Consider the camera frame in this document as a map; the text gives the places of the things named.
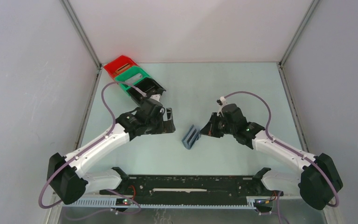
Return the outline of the blue card holder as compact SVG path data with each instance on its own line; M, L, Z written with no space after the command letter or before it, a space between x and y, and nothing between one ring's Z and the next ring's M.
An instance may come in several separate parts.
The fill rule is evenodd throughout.
M194 146L195 142L200 139L200 137L200 129L195 125L191 125L185 136L182 138L181 142L187 150L190 150Z

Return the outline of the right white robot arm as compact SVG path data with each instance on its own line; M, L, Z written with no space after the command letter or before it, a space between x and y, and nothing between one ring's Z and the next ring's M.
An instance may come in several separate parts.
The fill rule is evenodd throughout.
M343 187L330 156L316 156L280 142L267 133L265 127L248 122L236 104L221 105L218 112L212 113L200 133L215 138L230 134L241 145L265 153L292 169L291 174L270 168L260 170L252 183L253 191L258 195L270 190L299 194L309 206L323 210Z

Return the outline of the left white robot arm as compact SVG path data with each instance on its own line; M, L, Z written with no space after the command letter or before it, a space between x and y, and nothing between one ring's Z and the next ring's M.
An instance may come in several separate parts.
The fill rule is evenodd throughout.
M114 149L134 138L148 134L175 132L171 108L158 107L147 114L137 107L122 113L101 135L85 146L64 156L52 155L48 162L47 181L64 204L72 204L85 193L112 189L124 194L129 188L125 173L119 168L110 168L100 173L89 170Z

